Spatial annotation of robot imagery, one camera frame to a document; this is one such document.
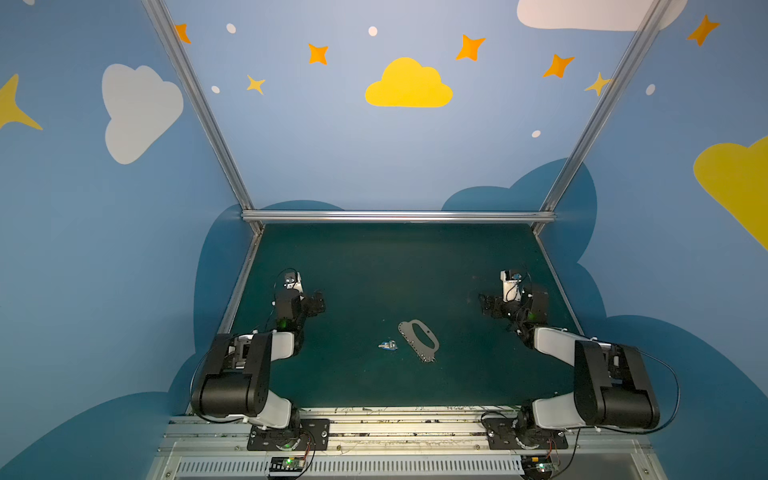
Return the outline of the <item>silver perforated metal key plate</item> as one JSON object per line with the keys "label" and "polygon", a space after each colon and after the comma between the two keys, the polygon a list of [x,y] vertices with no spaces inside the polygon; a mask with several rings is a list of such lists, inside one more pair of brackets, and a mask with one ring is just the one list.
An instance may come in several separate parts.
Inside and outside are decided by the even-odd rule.
{"label": "silver perforated metal key plate", "polygon": [[424,322],[418,319],[400,322],[398,331],[422,362],[436,361],[440,342]]}

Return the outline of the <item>blue tag key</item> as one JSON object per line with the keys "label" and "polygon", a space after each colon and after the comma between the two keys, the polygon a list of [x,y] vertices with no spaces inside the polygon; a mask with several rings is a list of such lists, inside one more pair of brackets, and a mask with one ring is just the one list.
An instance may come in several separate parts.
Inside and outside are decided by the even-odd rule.
{"label": "blue tag key", "polygon": [[381,342],[378,345],[378,347],[385,351],[396,351],[398,349],[397,344],[394,340]]}

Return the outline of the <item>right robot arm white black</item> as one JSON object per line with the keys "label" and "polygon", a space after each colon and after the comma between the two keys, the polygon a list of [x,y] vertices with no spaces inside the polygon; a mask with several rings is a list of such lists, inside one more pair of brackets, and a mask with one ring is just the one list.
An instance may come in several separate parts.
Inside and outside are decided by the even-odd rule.
{"label": "right robot arm white black", "polygon": [[517,439],[531,444],[537,437],[566,430],[599,428],[627,435],[649,435],[667,428],[677,417],[682,397],[679,378],[675,404],[663,421],[645,361],[657,359],[636,347],[603,342],[548,323],[548,293],[537,285],[505,280],[500,296],[480,294],[481,312],[509,322],[511,331],[534,351],[573,370],[571,392],[524,403],[516,417]]}

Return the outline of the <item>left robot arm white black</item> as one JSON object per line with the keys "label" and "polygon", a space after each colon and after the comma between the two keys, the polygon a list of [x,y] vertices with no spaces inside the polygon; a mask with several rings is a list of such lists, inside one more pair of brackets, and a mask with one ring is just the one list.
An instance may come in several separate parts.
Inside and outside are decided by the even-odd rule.
{"label": "left robot arm white black", "polygon": [[298,355],[306,320],[326,311],[323,293],[297,288],[275,299],[276,327],[250,334],[217,335],[191,382],[193,413],[211,423],[245,420],[262,430],[299,429],[292,402],[270,390],[272,364]]}

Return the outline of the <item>right green circuit board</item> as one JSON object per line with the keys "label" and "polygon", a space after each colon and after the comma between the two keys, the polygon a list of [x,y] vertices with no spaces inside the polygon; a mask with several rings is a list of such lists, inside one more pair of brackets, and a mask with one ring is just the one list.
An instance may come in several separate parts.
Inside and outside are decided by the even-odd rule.
{"label": "right green circuit board", "polygon": [[522,456],[520,463],[523,480],[550,480],[555,470],[549,457]]}

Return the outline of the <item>green circuit board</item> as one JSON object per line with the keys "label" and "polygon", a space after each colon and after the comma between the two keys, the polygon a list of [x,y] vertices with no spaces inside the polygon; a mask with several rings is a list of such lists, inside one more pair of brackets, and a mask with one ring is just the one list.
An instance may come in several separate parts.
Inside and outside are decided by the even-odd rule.
{"label": "green circuit board", "polygon": [[523,480],[550,480],[555,470],[549,457],[522,456],[520,463]]}
{"label": "green circuit board", "polygon": [[304,457],[272,457],[269,460],[268,475],[270,477],[300,476],[307,466]]}

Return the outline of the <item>left green circuit board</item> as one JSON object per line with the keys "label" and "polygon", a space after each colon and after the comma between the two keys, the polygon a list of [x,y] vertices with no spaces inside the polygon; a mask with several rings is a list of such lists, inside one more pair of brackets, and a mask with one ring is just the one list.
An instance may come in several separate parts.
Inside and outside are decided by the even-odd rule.
{"label": "left green circuit board", "polygon": [[270,477],[300,476],[307,466],[304,457],[272,457],[269,460],[268,475]]}

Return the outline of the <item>back horizontal aluminium frame bar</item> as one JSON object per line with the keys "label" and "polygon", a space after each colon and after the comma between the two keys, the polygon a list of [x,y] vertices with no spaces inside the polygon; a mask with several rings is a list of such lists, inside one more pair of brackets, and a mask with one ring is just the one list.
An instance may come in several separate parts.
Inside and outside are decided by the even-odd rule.
{"label": "back horizontal aluminium frame bar", "polygon": [[250,222],[310,223],[552,223],[552,212],[449,212],[449,211],[318,211],[318,210],[244,210]]}

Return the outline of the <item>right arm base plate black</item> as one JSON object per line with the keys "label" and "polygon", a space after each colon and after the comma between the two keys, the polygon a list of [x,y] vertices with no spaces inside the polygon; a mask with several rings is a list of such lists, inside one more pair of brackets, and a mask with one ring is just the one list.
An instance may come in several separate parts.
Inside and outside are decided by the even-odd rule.
{"label": "right arm base plate black", "polygon": [[491,416],[481,419],[480,424],[491,450],[560,450],[569,446],[563,431],[519,426],[517,419]]}

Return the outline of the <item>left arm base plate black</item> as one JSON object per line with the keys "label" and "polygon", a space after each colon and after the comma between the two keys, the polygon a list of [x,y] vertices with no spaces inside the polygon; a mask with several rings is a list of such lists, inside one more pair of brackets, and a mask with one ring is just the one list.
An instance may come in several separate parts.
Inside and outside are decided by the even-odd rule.
{"label": "left arm base plate black", "polygon": [[248,451],[325,451],[328,448],[330,420],[300,418],[284,429],[261,429],[255,425],[247,441]]}

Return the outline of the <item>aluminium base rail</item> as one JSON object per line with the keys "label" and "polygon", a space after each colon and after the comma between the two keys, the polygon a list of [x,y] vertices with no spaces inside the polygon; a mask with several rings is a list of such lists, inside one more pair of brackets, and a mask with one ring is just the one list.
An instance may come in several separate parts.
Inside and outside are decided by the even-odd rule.
{"label": "aluminium base rail", "polygon": [[[325,451],[248,451],[251,425],[211,424],[197,417],[170,420],[149,470],[169,479],[171,469],[192,457],[304,457],[306,473],[319,456],[540,456],[549,457],[551,479],[663,479],[666,474],[648,438],[585,429],[565,431],[567,449],[491,450],[484,417],[512,419],[515,409],[499,406],[308,408],[301,418],[330,420]],[[522,479],[509,477],[393,477],[309,479]]]}

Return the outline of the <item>left diagonal aluminium frame post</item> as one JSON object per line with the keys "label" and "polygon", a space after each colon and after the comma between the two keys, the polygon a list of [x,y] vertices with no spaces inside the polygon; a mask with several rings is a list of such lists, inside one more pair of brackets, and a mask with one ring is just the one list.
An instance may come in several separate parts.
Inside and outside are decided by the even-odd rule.
{"label": "left diagonal aluminium frame post", "polygon": [[143,0],[142,4],[179,77],[241,211],[252,210],[253,203],[245,182],[205,97],[165,2]]}

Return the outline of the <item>diagonal aluminium frame post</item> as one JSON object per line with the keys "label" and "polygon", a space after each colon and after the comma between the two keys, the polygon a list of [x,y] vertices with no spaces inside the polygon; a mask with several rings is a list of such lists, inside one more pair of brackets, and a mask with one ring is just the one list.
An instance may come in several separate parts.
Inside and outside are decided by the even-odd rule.
{"label": "diagonal aluminium frame post", "polygon": [[252,210],[253,203],[245,182],[205,97],[165,2],[143,0],[142,4],[179,77],[241,211]]}
{"label": "diagonal aluminium frame post", "polygon": [[662,30],[664,16],[671,5],[672,1],[670,0],[655,0],[651,2],[649,9],[613,73],[612,81],[607,86],[607,90],[600,96],[585,129],[541,205],[539,213],[543,215],[543,218],[541,221],[536,221],[532,226],[532,232],[536,237],[539,237],[543,232],[546,220],[555,220],[557,206],[606,125],[622,94],[653,45],[654,40]]}

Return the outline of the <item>right diagonal aluminium frame post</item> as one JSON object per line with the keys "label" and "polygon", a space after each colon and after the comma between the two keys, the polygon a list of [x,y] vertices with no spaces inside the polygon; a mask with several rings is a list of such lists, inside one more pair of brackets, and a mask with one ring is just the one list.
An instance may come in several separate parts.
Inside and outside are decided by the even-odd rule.
{"label": "right diagonal aluminium frame post", "polygon": [[622,94],[653,45],[654,40],[662,30],[664,16],[671,5],[672,1],[670,0],[655,0],[651,2],[649,9],[613,73],[612,81],[607,86],[607,90],[600,96],[585,129],[541,205],[539,213],[543,215],[543,218],[541,221],[536,221],[532,226],[532,232],[536,237],[539,237],[543,232],[546,220],[555,220],[557,206],[606,125]]}

